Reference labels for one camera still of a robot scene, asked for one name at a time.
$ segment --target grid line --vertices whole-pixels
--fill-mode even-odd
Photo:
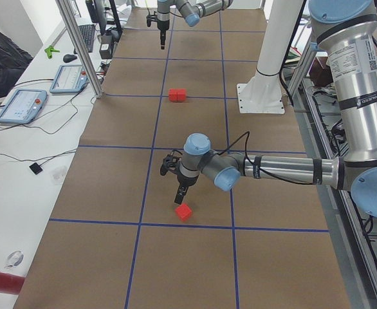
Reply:
[[[145,57],[113,57],[113,59],[125,59],[125,60],[165,60],[166,58],[145,58]],[[173,61],[217,61],[220,62],[221,59],[185,59],[185,58],[170,58]],[[226,62],[253,62],[258,63],[257,60],[224,60]]]
[[[168,95],[116,95],[113,93],[106,93],[108,97],[127,97],[127,98],[168,98]],[[210,99],[210,100],[223,100],[224,97],[191,97],[186,96],[186,98],[200,98],[200,99]],[[234,97],[227,97],[228,100],[237,100]]]
[[[148,28],[128,28],[125,27],[124,30],[138,30],[138,31],[158,31],[157,29],[148,29]],[[264,31],[251,31],[251,30],[191,30],[191,29],[181,29],[181,30],[173,30],[173,32],[235,32],[235,33],[262,33]]]
[[[223,31],[221,26],[221,12],[219,12],[219,25],[220,25],[220,44],[221,44],[221,69],[223,71],[223,93],[225,97],[225,120],[226,120],[226,141],[227,147],[230,145],[230,135],[228,133],[228,107],[227,107],[227,93],[226,93],[226,74],[225,74],[225,55],[223,49]],[[230,211],[232,219],[232,241],[233,241],[233,266],[234,266],[234,287],[235,287],[235,306],[240,309],[240,296],[239,296],[239,276],[237,271],[237,249],[235,243],[235,220],[234,220],[234,204],[233,204],[233,190],[230,190]]]
[[[151,170],[151,164],[152,164],[152,157],[153,157],[153,153],[154,153],[154,145],[156,143],[156,134],[157,134],[157,128],[158,128],[158,121],[159,121],[159,118],[160,118],[161,102],[163,100],[163,92],[164,92],[164,87],[165,87],[165,79],[166,79],[166,75],[167,75],[167,66],[169,64],[169,56],[170,56],[171,42],[172,42],[173,28],[174,28],[174,22],[175,22],[175,20],[176,20],[176,18],[173,16],[173,18],[172,18],[172,26],[171,26],[171,29],[170,29],[169,50],[167,51],[167,58],[166,58],[166,61],[165,61],[165,68],[164,68],[164,74],[163,74],[163,84],[161,86],[161,92],[160,92],[160,103],[158,104],[156,125],[154,127],[154,134],[153,134],[153,137],[152,137],[150,160],[149,160],[149,166],[147,168],[147,177],[146,177],[146,180],[145,180],[145,187],[144,187],[144,195],[143,195],[143,201],[142,201],[142,208],[141,208],[141,211],[140,211],[140,219],[138,221],[136,242],[134,244],[133,260],[131,262],[129,284],[128,284],[128,287],[127,287],[127,294],[126,294],[126,298],[125,298],[124,309],[127,309],[128,306],[129,306],[131,287],[132,287],[132,284],[133,284],[134,266],[136,264],[138,243],[139,243],[139,240],[140,240],[140,231],[142,229],[142,221],[143,221],[143,215],[144,215],[145,199],[147,197],[147,189],[148,189],[149,180],[150,180],[150,170]]]
[[[225,225],[189,225],[189,224],[172,224],[172,223],[150,223],[150,222],[126,222],[126,221],[98,221],[98,220],[78,220],[78,219],[60,219],[50,218],[51,222],[61,223],[83,223],[83,224],[101,224],[101,225],[131,225],[143,227],[176,227],[181,229],[212,229],[212,230],[232,230],[232,226]],[[293,229],[282,227],[236,227],[235,230],[250,230],[261,232],[303,232],[303,233],[329,233],[327,229]]]
[[[183,148],[168,148],[168,147],[143,147],[143,146],[122,146],[122,145],[78,145],[81,148],[115,148],[115,149],[142,149],[142,150],[184,150]],[[224,149],[215,149],[215,151],[220,152]],[[242,152],[244,149],[232,149],[232,152]],[[278,153],[278,154],[289,154],[289,155],[306,155],[307,153],[304,151],[270,151],[270,150],[249,150],[247,149],[248,153]]]

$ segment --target monitor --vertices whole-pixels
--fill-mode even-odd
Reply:
[[[100,34],[104,35],[106,34],[107,25],[105,0],[94,0],[94,9],[96,13],[95,17],[100,27]]]
[[[106,30],[107,17],[106,17],[106,0],[86,0],[87,8],[89,9],[90,18],[93,23],[98,23],[100,27],[100,34],[109,34],[113,36],[114,41],[118,42],[122,35],[122,27],[118,18],[116,4],[114,0],[109,0],[111,11],[116,24],[116,29]]]

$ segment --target red block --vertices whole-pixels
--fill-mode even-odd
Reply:
[[[190,207],[184,203],[177,207],[174,211],[176,211],[177,216],[180,218],[182,222],[189,219],[193,213]]]
[[[177,102],[177,89],[170,89],[169,90],[169,100],[171,102]]]
[[[176,89],[171,88],[169,90],[169,100],[171,102],[184,102],[187,97],[187,91],[184,88]]]
[[[184,102],[186,101],[187,91],[184,88],[177,89],[177,101]]]

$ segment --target floor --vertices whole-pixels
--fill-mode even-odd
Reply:
[[[132,12],[15,308],[350,308],[315,187],[244,178],[223,192],[200,176],[183,223],[178,183],[159,174],[193,132],[224,149],[250,130],[251,153],[306,156],[289,106],[238,110],[264,13],[228,10],[195,30],[173,17],[165,51],[146,15]]]

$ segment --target metal rack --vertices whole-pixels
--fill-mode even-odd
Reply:
[[[334,106],[320,96],[313,99],[313,84],[309,78],[305,77],[312,60],[313,57],[303,59],[303,63],[298,65],[298,69],[302,68],[302,70],[297,70],[295,73],[297,75],[294,75],[294,79],[292,78],[294,83],[296,83],[296,76],[301,81],[300,84],[297,84],[299,88],[296,87],[294,91],[295,110],[306,114],[304,125],[313,130],[311,141],[313,142],[313,147],[317,149],[317,153],[324,158],[334,158],[338,156],[338,153],[332,150],[330,136],[326,132],[325,126],[331,127],[340,118],[340,110],[337,104]],[[342,156],[348,151],[346,143],[341,143],[338,147]],[[333,203],[338,206],[339,213],[346,222],[343,225],[342,237],[352,240],[351,250],[356,255],[357,263],[363,264],[360,267],[357,265],[357,267],[359,271],[363,269],[367,274],[362,276],[362,281],[368,281],[363,282],[365,288],[362,293],[366,294],[366,298],[369,300],[369,304],[364,302],[364,306],[365,308],[377,308],[377,219],[372,221],[374,225],[372,229],[366,232],[370,228],[370,221],[367,222],[369,216],[357,209],[349,193],[335,191],[330,188],[329,191]],[[375,295],[375,300],[373,295],[370,295],[370,287]]]

